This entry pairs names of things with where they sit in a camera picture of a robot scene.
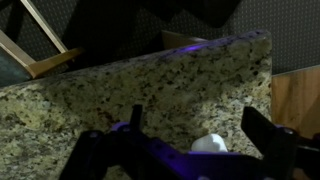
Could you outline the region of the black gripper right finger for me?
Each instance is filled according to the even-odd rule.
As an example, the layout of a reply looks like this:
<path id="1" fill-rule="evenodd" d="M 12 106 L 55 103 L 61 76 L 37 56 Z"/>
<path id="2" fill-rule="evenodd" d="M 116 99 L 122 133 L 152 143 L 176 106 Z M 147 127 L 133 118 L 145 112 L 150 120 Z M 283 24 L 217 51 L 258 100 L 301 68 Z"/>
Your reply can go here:
<path id="1" fill-rule="evenodd" d="M 297 134 L 293 130 L 274 125 L 254 107 L 243 109 L 241 129 L 263 155 L 290 151 L 296 146 Z"/>

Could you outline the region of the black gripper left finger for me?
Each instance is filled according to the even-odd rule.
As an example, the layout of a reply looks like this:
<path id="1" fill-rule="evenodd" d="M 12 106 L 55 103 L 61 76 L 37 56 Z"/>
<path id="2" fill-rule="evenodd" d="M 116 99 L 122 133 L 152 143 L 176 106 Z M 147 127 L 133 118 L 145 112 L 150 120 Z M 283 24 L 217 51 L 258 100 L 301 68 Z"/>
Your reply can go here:
<path id="1" fill-rule="evenodd" d="M 143 118 L 143 106 L 134 105 L 131 118 L 130 126 L 132 129 L 141 130 L 142 129 L 142 118 Z"/>

